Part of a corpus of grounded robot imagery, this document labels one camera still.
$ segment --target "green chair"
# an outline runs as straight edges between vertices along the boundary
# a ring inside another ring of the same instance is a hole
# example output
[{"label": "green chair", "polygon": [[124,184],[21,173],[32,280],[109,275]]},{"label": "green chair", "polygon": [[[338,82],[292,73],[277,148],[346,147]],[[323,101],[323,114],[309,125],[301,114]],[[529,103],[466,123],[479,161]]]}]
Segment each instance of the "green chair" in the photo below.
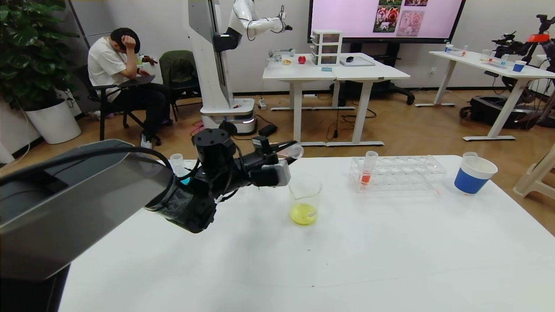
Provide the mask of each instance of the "green chair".
[{"label": "green chair", "polygon": [[[167,51],[159,59],[162,82],[171,88],[171,108],[174,112],[175,121],[178,120],[177,112],[179,106],[202,103],[199,78],[196,73],[195,58],[191,51],[174,50]],[[177,105],[178,99],[200,98],[200,102],[185,105]]]}]

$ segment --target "white humanoid robot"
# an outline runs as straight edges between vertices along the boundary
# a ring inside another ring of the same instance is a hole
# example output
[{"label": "white humanoid robot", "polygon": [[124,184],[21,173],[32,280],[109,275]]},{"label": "white humanoid robot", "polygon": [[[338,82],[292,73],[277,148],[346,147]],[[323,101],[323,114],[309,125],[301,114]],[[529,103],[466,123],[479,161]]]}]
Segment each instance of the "white humanoid robot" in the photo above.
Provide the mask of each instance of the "white humanoid robot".
[{"label": "white humanoid robot", "polygon": [[236,99],[229,83],[226,51],[235,49],[243,36],[252,41],[257,35],[292,30],[285,24],[284,7],[277,17],[258,18],[254,0],[235,0],[229,26],[220,32],[218,0],[184,0],[183,27],[193,47],[203,107],[204,127],[217,128],[223,121],[233,123],[238,134],[256,131],[254,99]]}]

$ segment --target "man's hand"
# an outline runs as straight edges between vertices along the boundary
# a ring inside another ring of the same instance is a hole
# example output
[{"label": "man's hand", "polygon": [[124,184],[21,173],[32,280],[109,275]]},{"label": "man's hand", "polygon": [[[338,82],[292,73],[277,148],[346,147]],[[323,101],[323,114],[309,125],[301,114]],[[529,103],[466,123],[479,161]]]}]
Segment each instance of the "man's hand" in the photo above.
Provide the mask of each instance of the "man's hand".
[{"label": "man's hand", "polygon": [[150,56],[143,56],[143,63],[150,63],[151,66],[154,66],[155,64],[158,64],[158,62],[156,62],[152,57]]},{"label": "man's hand", "polygon": [[145,70],[142,69],[142,68],[139,68],[139,75],[145,77],[145,76],[150,76],[150,73],[147,72],[147,71],[145,71]]},{"label": "man's hand", "polygon": [[131,37],[131,36],[123,36],[123,37],[122,37],[122,42],[123,42],[123,45],[124,45],[126,48],[131,49],[131,50],[134,50],[134,49],[135,49],[135,45],[137,44],[137,43],[135,42],[135,39],[133,39],[133,37]]}]

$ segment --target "paper cup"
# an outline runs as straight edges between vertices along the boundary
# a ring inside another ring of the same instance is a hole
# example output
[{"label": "paper cup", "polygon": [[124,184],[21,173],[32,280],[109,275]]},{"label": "paper cup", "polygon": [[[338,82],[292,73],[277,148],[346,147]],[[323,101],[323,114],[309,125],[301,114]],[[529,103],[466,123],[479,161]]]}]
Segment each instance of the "paper cup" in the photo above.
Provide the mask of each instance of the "paper cup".
[{"label": "paper cup", "polygon": [[514,72],[521,72],[525,65],[526,65],[525,61],[516,61],[514,63],[513,71]]},{"label": "paper cup", "polygon": [[455,186],[467,193],[476,194],[497,173],[497,166],[475,153],[465,153],[455,178]]}]

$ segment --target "picture of dogs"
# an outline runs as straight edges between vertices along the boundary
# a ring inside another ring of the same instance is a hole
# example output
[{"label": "picture of dogs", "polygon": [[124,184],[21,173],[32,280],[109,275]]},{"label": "picture of dogs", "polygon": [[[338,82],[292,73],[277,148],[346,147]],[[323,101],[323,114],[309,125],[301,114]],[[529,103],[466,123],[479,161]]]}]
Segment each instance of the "picture of dogs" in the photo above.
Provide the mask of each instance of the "picture of dogs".
[{"label": "picture of dogs", "polygon": [[385,22],[387,18],[387,7],[378,7],[378,13],[376,14],[376,24],[381,25]]},{"label": "picture of dogs", "polygon": [[394,33],[397,27],[400,8],[400,6],[378,6],[376,22],[374,23],[374,32]]},{"label": "picture of dogs", "polygon": [[381,6],[400,6],[403,0],[380,0],[379,5]]},{"label": "picture of dogs", "polygon": [[392,26],[397,25],[397,18],[399,17],[399,9],[396,7],[391,7],[387,10],[387,21]]},{"label": "picture of dogs", "polygon": [[398,37],[416,37],[420,31],[424,11],[407,11],[403,10],[399,27],[397,29]]},{"label": "picture of dogs", "polygon": [[405,0],[406,6],[425,7],[428,5],[428,0]]}]

